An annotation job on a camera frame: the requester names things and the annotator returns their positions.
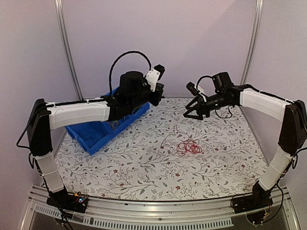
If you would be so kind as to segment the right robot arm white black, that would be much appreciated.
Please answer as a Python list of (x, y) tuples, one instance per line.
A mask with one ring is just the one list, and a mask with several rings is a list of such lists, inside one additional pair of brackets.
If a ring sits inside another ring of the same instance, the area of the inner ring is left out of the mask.
[(276, 153), (263, 176), (254, 185), (254, 194), (248, 199), (248, 205), (258, 209), (267, 200), (265, 192), (273, 189), (290, 167), (296, 166), (298, 154), (306, 150), (305, 103), (258, 90), (250, 84), (236, 85), (227, 72), (202, 76), (196, 83), (187, 83), (186, 88), (194, 96), (186, 105), (186, 118), (203, 120), (210, 117), (212, 111), (238, 106), (265, 115), (280, 124)]

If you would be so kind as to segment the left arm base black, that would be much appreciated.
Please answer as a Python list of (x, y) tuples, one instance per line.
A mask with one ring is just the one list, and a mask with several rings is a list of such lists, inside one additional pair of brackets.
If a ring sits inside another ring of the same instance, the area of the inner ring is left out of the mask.
[(88, 195), (80, 192), (71, 194), (64, 188), (59, 192), (49, 192), (47, 204), (63, 210), (85, 213), (88, 205)]

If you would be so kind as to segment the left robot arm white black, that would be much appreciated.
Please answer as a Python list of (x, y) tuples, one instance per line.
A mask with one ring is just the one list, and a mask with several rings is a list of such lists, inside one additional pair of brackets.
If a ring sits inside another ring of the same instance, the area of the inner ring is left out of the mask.
[(109, 95), (72, 102), (47, 103), (36, 100), (22, 135), (26, 135), (28, 146), (38, 165), (52, 199), (61, 208), (71, 204), (71, 197), (58, 172), (50, 132), (60, 127), (86, 122), (117, 121), (133, 114), (145, 103), (158, 106), (163, 95), (163, 84), (159, 83), (165, 68), (150, 66), (146, 74), (128, 71), (120, 76), (119, 87)]

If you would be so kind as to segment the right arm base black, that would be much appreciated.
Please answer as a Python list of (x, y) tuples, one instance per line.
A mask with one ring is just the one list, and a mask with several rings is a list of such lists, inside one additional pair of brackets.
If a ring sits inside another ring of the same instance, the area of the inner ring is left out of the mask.
[(253, 225), (263, 224), (272, 211), (271, 191), (264, 190), (258, 183), (252, 188), (250, 195), (234, 195), (230, 201), (234, 212), (246, 212), (247, 220)]

